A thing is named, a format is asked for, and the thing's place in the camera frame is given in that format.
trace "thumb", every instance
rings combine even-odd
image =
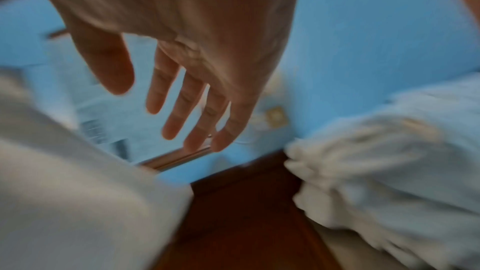
[[[71,13],[60,13],[76,49],[98,81],[112,94],[126,93],[135,74],[129,52],[119,33],[95,27]]]

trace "finger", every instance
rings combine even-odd
[[[205,89],[205,83],[191,76],[188,72],[183,78],[183,84],[176,99],[173,110],[162,129],[162,136],[172,140],[182,129],[192,110],[198,104]]]
[[[155,67],[151,77],[150,89],[146,96],[146,109],[157,114],[163,107],[170,87],[179,73],[180,66],[166,55],[158,46],[155,51]]]
[[[134,67],[122,36],[61,12],[76,46],[98,81],[112,94],[124,94],[134,84]]]
[[[223,94],[210,87],[205,108],[195,127],[183,143],[185,150],[195,152],[202,146],[207,137],[212,134],[228,104],[229,101]]]
[[[230,106],[230,117],[223,129],[218,132],[211,142],[211,150],[220,152],[228,147],[242,133],[249,123],[250,116],[255,108],[255,102]]]

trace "white cloth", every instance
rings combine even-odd
[[[146,270],[191,197],[0,88],[0,269]]]
[[[480,269],[480,74],[396,96],[286,149],[297,206],[408,267]]]

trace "skin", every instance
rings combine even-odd
[[[231,103],[225,127],[211,149],[231,144],[246,127],[255,104],[285,49],[297,0],[50,0],[79,53],[113,94],[134,84],[134,68],[122,33],[157,39],[146,108],[157,114],[181,67],[183,86],[163,129],[175,138],[210,85],[206,106],[184,148],[197,150],[215,132]]]

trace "hand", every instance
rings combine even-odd
[[[183,86],[162,130],[173,139],[199,102],[207,101],[184,142],[197,150],[231,103],[225,127],[211,148],[221,151],[247,125],[287,44],[296,0],[50,0],[98,80],[113,94],[134,83],[121,33],[157,39],[146,108],[162,108],[180,66]]]

